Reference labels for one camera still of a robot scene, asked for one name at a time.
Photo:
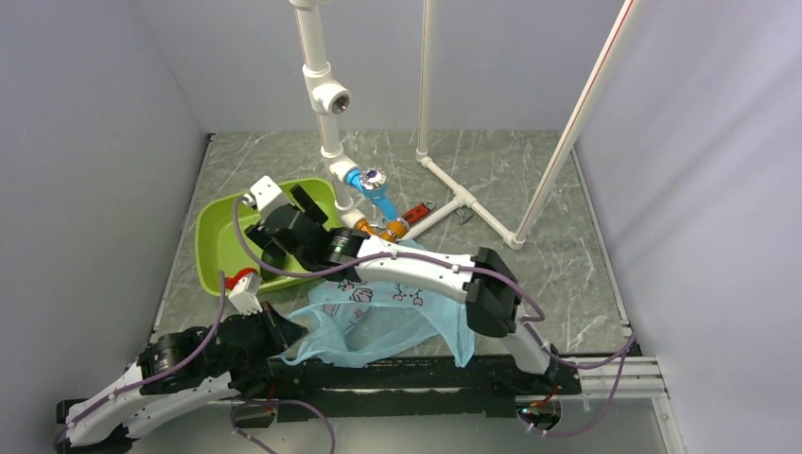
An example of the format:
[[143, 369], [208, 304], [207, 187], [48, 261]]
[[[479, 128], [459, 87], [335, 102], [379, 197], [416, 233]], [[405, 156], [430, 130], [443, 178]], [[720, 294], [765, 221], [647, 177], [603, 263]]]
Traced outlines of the blue printed plastic bag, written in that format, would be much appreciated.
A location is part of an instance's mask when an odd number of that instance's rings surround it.
[[445, 342], [458, 367], [475, 353], [466, 307], [440, 294], [388, 282], [323, 282], [308, 303], [287, 315], [308, 334], [281, 360], [295, 366], [316, 358], [344, 368], [399, 355], [430, 339]]

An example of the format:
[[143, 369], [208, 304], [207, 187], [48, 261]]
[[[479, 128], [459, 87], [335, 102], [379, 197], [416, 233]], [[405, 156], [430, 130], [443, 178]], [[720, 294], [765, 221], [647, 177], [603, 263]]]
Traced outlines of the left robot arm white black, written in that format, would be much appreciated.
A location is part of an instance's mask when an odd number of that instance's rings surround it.
[[264, 397], [270, 360], [308, 333], [269, 304], [163, 335], [111, 385], [57, 406], [58, 453], [126, 453], [163, 423], [230, 397]]

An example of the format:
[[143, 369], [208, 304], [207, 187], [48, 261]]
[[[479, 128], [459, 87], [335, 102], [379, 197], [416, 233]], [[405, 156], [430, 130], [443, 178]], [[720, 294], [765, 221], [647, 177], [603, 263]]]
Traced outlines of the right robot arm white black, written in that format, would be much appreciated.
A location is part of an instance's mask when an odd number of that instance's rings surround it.
[[232, 208], [259, 216], [247, 228], [235, 227], [244, 252], [264, 269], [293, 278], [340, 282], [387, 282], [418, 288], [465, 307], [466, 324], [474, 332], [501, 341], [514, 358], [527, 389], [542, 393], [558, 377], [556, 351], [542, 340], [533, 323], [544, 319], [531, 304], [500, 255], [480, 247], [474, 254], [442, 254], [402, 244], [409, 230], [404, 218], [386, 222], [377, 231], [365, 218], [348, 227], [327, 228], [327, 215], [304, 189], [283, 191], [265, 176]]

